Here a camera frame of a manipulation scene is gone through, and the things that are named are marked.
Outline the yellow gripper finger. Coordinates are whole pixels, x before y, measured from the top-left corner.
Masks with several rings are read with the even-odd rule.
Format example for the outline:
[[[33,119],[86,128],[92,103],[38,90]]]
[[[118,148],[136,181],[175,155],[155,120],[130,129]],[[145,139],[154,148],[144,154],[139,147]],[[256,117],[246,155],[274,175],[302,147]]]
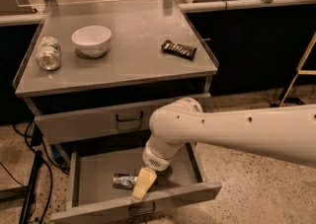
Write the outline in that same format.
[[[132,199],[140,201],[144,195],[149,191],[151,186],[157,179],[156,172],[148,167],[142,168],[138,174],[136,184],[133,188]]]

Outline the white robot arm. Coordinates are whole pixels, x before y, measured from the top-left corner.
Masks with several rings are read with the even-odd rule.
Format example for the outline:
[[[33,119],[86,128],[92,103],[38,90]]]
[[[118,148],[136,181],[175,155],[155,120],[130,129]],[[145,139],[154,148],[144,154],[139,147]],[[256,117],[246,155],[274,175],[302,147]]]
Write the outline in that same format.
[[[140,201],[183,145],[190,142],[236,148],[302,165],[316,164],[316,106],[204,112],[193,98],[157,109],[131,197]]]

